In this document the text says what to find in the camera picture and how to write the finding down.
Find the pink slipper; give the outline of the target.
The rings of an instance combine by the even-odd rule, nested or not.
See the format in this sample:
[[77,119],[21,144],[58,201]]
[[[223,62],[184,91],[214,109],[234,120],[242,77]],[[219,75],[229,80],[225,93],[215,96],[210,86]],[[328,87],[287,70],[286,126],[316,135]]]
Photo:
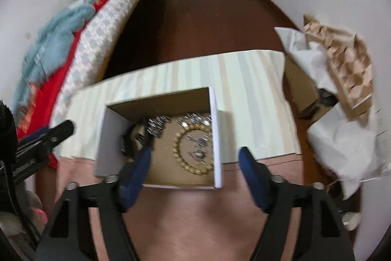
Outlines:
[[45,227],[48,222],[47,214],[40,208],[30,207],[31,221],[36,228]]

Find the small silver earring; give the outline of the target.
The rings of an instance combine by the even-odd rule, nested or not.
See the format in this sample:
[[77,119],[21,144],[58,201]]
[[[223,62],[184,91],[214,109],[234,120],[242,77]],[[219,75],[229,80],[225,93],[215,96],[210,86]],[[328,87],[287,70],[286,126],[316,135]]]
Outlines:
[[204,135],[203,137],[195,139],[192,135],[186,135],[185,139],[195,143],[195,150],[188,151],[187,154],[198,162],[205,160],[208,154],[207,147],[209,146],[209,137]]

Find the bed with checkered mattress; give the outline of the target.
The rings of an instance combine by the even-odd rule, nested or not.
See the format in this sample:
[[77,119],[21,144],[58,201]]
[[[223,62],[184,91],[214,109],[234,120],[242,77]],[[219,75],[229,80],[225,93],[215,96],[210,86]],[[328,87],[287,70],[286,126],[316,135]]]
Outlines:
[[[76,6],[86,0],[62,0]],[[74,58],[64,78],[50,116],[50,126],[65,119],[72,96],[101,81],[119,36],[140,0],[96,0],[96,14],[82,30]]]

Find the brown cardboard box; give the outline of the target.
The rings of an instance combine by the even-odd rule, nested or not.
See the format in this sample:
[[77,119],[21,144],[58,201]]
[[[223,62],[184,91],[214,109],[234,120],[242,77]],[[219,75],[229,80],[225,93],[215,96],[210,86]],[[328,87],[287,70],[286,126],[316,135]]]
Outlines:
[[334,94],[317,89],[315,83],[288,56],[284,74],[300,119],[316,122],[338,103]]

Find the white cardboard box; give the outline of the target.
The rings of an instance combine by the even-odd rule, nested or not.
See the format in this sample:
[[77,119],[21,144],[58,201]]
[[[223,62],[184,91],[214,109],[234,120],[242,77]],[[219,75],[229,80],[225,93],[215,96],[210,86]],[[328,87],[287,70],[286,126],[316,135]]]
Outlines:
[[[121,152],[121,136],[141,117],[148,119],[154,136],[147,187],[220,189],[223,187],[219,111],[212,87],[201,87],[105,106],[98,126],[94,174],[103,178],[118,174],[132,162]],[[196,144],[185,139],[209,137],[207,157],[198,162],[187,152]]]

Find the pink table cloth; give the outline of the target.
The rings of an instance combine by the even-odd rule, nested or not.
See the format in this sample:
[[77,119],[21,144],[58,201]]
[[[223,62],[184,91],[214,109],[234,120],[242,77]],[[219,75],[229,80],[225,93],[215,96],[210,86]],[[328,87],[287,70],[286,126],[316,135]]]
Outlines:
[[[276,175],[303,184],[301,156],[264,160]],[[100,182],[95,161],[62,158],[58,167],[58,198],[69,182]],[[122,215],[141,260],[249,260],[266,218],[252,200],[237,164],[223,165],[221,189],[144,187],[134,207]],[[300,209],[292,209],[281,260],[291,260]]]

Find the brown checkered scarf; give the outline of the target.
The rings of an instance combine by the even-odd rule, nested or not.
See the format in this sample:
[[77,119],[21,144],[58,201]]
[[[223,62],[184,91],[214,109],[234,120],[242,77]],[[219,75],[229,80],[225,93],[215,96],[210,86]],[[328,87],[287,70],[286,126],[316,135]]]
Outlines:
[[304,15],[304,33],[307,42],[321,44],[328,73],[348,120],[367,126],[374,80],[366,43],[356,33],[319,22],[311,15]]

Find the teal quilt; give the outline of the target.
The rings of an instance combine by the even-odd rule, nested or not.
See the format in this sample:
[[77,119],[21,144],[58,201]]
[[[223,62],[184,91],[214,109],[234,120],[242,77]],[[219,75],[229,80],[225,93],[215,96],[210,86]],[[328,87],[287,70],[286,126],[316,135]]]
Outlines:
[[29,47],[21,66],[13,115],[20,118],[29,103],[30,85],[41,85],[68,59],[74,34],[95,14],[93,3],[97,0],[81,0],[71,8],[64,8],[53,16],[38,32],[35,42]]

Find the white mug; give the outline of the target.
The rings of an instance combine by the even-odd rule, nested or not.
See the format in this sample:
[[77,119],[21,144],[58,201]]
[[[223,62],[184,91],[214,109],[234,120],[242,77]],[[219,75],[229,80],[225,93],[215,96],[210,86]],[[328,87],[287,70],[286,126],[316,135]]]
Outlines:
[[347,231],[355,230],[361,222],[360,212],[346,212],[342,215],[342,222]]

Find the white sheet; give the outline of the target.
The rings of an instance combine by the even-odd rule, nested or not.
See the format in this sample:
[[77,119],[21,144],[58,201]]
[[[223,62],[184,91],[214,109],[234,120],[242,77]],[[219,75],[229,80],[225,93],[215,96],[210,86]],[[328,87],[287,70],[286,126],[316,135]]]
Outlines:
[[[335,94],[337,87],[327,70],[323,46],[307,42],[305,34],[295,29],[276,27],[274,30],[287,56],[314,82],[315,88]],[[317,161],[336,174],[345,199],[359,189],[373,168],[376,131],[373,108],[370,109],[369,123],[363,125],[357,120],[349,121],[339,102],[307,130],[307,138]]]

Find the black smart watch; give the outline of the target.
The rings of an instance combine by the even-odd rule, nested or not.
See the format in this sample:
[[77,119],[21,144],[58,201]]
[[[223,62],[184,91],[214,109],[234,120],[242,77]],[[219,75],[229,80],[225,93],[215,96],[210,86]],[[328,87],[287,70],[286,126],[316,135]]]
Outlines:
[[154,136],[148,129],[148,119],[145,117],[128,126],[121,136],[121,152],[124,157],[134,160],[144,146],[152,146]]

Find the striped pale cloth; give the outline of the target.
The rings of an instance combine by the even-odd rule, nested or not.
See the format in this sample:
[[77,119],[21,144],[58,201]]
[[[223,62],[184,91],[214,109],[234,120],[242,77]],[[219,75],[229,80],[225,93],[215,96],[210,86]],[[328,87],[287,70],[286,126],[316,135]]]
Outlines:
[[218,111],[221,160],[248,147],[258,159],[300,154],[296,124],[283,92],[284,53],[239,51],[167,62],[79,90],[66,117],[74,134],[58,158],[95,160],[107,106],[131,121],[149,115]]

